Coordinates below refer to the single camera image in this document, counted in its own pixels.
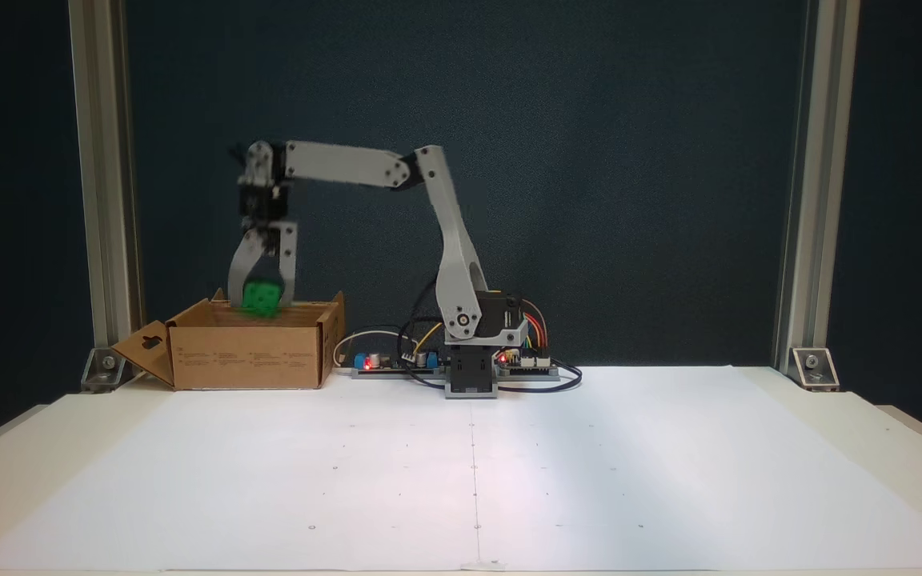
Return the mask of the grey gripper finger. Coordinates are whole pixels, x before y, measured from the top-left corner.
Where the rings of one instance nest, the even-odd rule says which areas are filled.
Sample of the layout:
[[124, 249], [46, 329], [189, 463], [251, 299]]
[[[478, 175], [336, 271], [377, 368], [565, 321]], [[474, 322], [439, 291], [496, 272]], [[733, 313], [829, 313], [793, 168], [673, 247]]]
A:
[[295, 298], [298, 227], [296, 223], [277, 223], [277, 227], [279, 229], [279, 277], [284, 284], [279, 307], [285, 309], [293, 305]]
[[227, 296], [231, 306], [243, 307], [248, 286], [267, 281], [266, 257], [266, 233], [247, 230], [228, 267]]

